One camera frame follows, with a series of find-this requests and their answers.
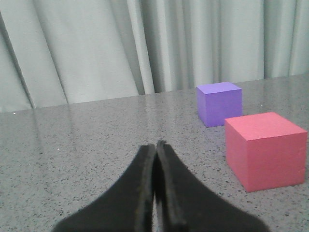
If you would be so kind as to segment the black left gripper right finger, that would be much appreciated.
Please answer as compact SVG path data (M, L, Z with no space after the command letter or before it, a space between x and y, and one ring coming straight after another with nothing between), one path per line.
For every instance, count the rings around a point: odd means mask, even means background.
M217 196L165 141L157 143L155 194L163 232L266 232L267 225Z

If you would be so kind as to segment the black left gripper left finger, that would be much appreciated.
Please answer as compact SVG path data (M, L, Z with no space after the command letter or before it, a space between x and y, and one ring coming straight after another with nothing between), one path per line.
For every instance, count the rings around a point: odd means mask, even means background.
M142 145L122 176L99 198L60 221L55 232L150 232L155 146Z

